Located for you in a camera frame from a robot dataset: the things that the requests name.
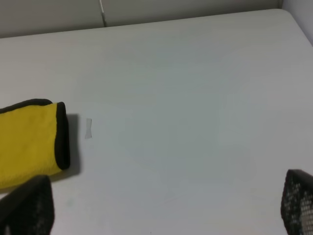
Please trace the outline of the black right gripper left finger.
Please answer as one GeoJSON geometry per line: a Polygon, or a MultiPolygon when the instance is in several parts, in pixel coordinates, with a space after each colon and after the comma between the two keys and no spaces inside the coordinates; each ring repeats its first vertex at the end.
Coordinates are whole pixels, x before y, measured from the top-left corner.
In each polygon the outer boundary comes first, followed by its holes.
{"type": "Polygon", "coordinates": [[[0,200],[2,235],[49,235],[54,224],[51,181],[38,175],[0,200]]]}

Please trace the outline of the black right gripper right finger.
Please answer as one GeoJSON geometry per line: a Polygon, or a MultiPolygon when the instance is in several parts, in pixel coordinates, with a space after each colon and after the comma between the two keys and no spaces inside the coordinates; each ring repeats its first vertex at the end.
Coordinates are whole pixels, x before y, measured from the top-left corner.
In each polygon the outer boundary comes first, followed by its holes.
{"type": "Polygon", "coordinates": [[[313,234],[313,176],[289,169],[281,199],[281,218],[287,234],[313,234]]]}

